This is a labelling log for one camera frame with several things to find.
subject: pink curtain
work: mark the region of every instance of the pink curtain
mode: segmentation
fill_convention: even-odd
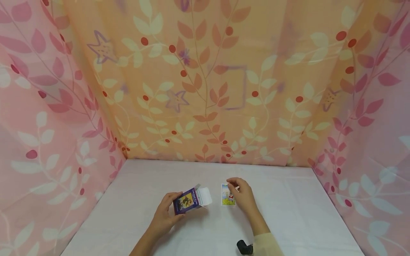
[[[39,1],[0,2],[0,255],[60,255],[124,157]]]
[[[368,66],[341,81],[350,97],[308,159],[365,255],[410,255],[410,5],[395,2],[394,19],[376,15],[358,39],[383,35],[371,56],[356,49]]]

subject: hand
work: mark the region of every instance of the hand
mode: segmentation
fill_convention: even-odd
[[[163,235],[167,234],[171,228],[185,216],[185,214],[169,216],[168,213],[172,202],[180,195],[182,195],[182,192],[168,193],[164,196],[154,214],[154,218],[151,221],[150,226],[147,229],[147,233],[159,239]]]
[[[235,197],[236,203],[239,208],[249,218],[255,212],[259,212],[251,186],[241,178],[230,178],[226,180],[228,182],[229,191]]]

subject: table surface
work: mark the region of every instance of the table surface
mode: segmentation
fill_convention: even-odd
[[[62,256],[127,256],[151,222],[162,197],[196,184],[213,203],[193,210],[154,255],[240,255],[253,242],[238,207],[221,206],[221,184],[242,177],[285,255],[364,256],[310,168],[127,160]]]

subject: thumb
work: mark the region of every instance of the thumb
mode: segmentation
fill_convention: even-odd
[[[236,197],[239,194],[239,192],[235,189],[235,187],[231,183],[228,183],[228,189],[234,197]]]
[[[185,217],[185,214],[178,214],[172,217],[172,225],[175,225],[178,221],[182,220]]]

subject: right hand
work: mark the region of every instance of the right hand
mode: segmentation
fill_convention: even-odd
[[[250,217],[254,213],[259,212],[253,196],[252,188],[246,181],[241,178],[229,178],[226,181],[228,182],[229,191],[232,193],[236,203],[245,215]]]

